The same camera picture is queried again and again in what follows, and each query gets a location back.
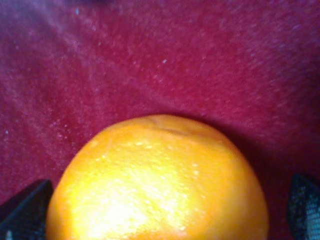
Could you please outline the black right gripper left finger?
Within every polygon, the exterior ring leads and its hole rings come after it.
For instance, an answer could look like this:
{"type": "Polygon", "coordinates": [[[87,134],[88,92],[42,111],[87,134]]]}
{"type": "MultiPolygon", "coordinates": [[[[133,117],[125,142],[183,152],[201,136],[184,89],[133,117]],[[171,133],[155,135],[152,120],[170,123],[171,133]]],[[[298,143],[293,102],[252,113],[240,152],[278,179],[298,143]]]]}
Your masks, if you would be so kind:
{"type": "Polygon", "coordinates": [[[2,240],[45,240],[52,182],[40,179],[0,205],[2,240]]]}

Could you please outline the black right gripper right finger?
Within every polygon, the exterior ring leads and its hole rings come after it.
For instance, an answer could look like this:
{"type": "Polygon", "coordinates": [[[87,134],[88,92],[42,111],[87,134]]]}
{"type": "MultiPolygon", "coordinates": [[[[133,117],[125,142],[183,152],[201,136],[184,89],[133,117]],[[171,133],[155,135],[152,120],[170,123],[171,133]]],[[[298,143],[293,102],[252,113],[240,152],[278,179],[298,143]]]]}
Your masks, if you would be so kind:
{"type": "Polygon", "coordinates": [[[295,240],[320,239],[320,181],[294,174],[291,179],[286,220],[295,240]]]}

